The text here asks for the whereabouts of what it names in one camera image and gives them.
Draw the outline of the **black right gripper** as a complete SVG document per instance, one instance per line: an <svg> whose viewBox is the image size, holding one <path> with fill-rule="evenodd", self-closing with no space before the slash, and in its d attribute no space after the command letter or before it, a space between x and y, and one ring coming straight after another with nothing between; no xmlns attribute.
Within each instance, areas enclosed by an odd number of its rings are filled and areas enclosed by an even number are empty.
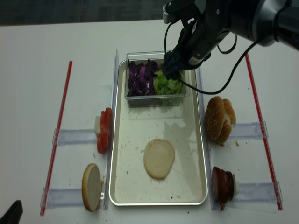
<svg viewBox="0 0 299 224"><path fill-rule="evenodd" d="M164 55L167 77L199 67L229 33L229 4L206 4L203 13L195 4L180 4L178 12L183 29L176 47Z"/></svg>

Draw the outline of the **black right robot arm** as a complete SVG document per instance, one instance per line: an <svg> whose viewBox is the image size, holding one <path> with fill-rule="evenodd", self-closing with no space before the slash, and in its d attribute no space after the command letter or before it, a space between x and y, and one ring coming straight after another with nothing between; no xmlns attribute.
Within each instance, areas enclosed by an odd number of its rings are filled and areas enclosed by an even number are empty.
<svg viewBox="0 0 299 224"><path fill-rule="evenodd" d="M193 0L174 0L163 7L164 22L182 21L178 44L164 56L162 71L170 76L193 70L229 34L269 46L281 42L299 48L299 9L278 0L208 0L200 12Z"/></svg>

